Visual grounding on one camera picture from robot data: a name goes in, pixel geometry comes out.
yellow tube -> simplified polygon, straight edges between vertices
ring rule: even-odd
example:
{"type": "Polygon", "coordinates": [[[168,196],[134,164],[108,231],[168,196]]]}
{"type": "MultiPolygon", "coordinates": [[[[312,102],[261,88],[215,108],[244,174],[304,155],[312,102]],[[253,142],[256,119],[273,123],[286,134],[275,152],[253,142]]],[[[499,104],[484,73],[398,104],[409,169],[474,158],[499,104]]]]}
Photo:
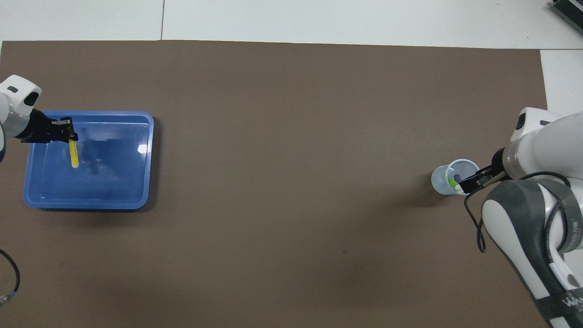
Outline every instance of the yellow tube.
{"type": "Polygon", "coordinates": [[[77,143],[69,139],[69,152],[71,153],[71,166],[76,169],[79,167],[79,155],[77,154],[77,143]]]}

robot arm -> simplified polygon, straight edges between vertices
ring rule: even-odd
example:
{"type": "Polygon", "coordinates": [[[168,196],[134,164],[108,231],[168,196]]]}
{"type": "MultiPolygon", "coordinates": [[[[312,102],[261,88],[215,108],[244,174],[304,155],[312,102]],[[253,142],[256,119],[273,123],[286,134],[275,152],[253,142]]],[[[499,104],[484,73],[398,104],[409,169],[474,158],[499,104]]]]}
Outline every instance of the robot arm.
{"type": "Polygon", "coordinates": [[[583,248],[582,144],[583,113],[525,108],[492,165],[460,182],[469,193],[503,180],[484,201],[484,225],[554,328],[583,327],[583,288],[563,257],[583,248]]]}
{"type": "Polygon", "coordinates": [[[34,109],[42,92],[34,83],[17,75],[0,83],[0,161],[6,152],[6,138],[44,144],[79,139],[70,117],[56,120],[34,109]]]}

blue tray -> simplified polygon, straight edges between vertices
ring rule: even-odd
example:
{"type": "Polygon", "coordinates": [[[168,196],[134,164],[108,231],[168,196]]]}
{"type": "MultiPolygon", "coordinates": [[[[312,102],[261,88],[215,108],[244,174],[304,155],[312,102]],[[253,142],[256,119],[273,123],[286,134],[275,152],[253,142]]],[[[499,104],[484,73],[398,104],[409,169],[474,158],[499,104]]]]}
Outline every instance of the blue tray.
{"type": "Polygon", "coordinates": [[[64,142],[31,144],[24,201],[34,208],[135,210],[148,197],[154,119],[144,111],[47,110],[71,116],[79,167],[64,142]]]}

brown table mat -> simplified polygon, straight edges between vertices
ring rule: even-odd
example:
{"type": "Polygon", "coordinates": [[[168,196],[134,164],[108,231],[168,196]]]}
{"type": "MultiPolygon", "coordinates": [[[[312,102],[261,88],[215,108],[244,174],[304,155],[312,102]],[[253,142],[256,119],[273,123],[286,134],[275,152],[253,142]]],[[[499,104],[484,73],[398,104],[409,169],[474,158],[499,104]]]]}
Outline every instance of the brown table mat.
{"type": "Polygon", "coordinates": [[[546,327],[429,179],[489,164],[523,107],[546,108],[538,51],[5,41],[1,56],[0,81],[38,84],[40,110],[156,119],[137,212],[29,208],[28,147],[8,142],[0,246],[22,286],[2,327],[546,327]]]}

transparent cup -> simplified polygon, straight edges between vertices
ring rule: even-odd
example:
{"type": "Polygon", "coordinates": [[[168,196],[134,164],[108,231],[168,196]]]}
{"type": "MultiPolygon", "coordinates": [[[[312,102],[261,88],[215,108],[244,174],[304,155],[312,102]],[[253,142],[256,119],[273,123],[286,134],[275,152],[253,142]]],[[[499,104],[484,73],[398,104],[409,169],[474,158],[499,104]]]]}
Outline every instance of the transparent cup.
{"type": "Polygon", "coordinates": [[[474,175],[479,169],[478,165],[469,159],[456,159],[448,165],[436,168],[431,174],[431,184],[442,195],[467,195],[459,182],[474,175]]]}

